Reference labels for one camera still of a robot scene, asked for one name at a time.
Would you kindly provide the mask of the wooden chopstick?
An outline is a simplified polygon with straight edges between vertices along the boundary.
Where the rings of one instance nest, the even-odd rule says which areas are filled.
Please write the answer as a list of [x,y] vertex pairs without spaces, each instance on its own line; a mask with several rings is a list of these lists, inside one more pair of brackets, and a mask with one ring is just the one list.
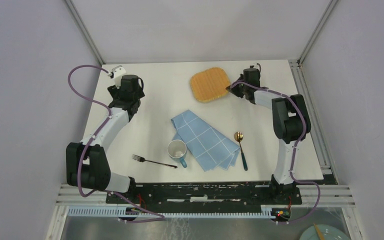
[[325,237],[324,237],[323,233],[321,232],[321,230],[319,229],[318,225],[314,223],[313,226],[314,226],[314,229],[316,231],[318,239],[319,240],[325,240]]

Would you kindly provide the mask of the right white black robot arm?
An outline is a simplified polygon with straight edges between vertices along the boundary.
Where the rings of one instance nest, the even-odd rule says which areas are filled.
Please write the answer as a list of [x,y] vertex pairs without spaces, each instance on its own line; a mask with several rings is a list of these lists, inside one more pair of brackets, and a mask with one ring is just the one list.
[[245,98],[254,105],[272,110],[272,124],[278,138],[278,156],[269,184],[269,199],[282,204],[296,189],[294,166],[299,144],[311,131],[307,106],[301,94],[287,95],[261,86],[261,70],[251,65],[240,77],[226,87],[229,93]]

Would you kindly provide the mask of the black metal fork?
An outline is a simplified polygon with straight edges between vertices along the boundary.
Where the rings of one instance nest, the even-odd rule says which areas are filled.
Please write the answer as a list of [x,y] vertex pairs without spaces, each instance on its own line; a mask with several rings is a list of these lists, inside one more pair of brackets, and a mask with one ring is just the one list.
[[132,155],[132,159],[137,161],[137,162],[140,162],[140,163],[148,162],[148,163],[157,164],[157,165],[161,165],[161,166],[165,166],[165,167],[169,167],[169,168],[173,168],[173,169],[177,169],[178,168],[176,165],[166,164],[166,163],[152,161],[152,160],[147,160],[144,157],[136,155],[136,154]]

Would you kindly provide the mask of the white blue mug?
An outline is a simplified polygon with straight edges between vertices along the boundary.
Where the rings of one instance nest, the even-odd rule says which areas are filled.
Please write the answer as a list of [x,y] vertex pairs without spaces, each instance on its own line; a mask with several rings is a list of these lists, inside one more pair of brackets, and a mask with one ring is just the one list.
[[181,164],[183,168],[188,167],[185,160],[187,151],[187,145],[180,139],[172,140],[167,146],[167,153],[169,157],[175,162]]

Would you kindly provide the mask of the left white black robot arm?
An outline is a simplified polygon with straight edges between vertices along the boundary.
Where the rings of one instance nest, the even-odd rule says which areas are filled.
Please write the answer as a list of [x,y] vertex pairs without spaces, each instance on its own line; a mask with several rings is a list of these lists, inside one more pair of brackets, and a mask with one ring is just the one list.
[[143,80],[134,74],[123,75],[120,86],[108,87],[112,102],[109,115],[89,136],[66,147],[66,180],[70,186],[95,191],[118,192],[118,197],[129,204],[136,200],[138,191],[134,179],[111,171],[106,152],[112,142],[138,112],[140,99],[145,96]]

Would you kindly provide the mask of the green plate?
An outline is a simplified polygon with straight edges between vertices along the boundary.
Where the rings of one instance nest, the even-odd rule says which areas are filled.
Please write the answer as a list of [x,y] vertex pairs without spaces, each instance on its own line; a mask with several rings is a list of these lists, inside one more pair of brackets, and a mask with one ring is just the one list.
[[[319,232],[323,235],[325,240],[351,240],[343,231],[326,224],[317,225]],[[307,228],[299,237],[299,240],[319,240],[318,232],[315,226]]]

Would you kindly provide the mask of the blue checked cloth napkin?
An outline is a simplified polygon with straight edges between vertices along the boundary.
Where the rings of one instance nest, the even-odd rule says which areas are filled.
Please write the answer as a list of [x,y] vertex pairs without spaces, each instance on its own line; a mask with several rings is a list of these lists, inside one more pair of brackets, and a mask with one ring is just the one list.
[[174,140],[181,140],[203,171],[220,168],[227,171],[234,167],[240,147],[191,110],[173,118],[171,123],[176,131]]

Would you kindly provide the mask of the woven bamboo placemat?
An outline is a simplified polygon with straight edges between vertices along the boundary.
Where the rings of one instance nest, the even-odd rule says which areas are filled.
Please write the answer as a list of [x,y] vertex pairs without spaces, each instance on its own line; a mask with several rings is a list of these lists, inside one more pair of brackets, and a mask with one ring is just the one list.
[[208,103],[225,96],[231,81],[222,68],[212,67],[194,74],[189,85],[198,102]]

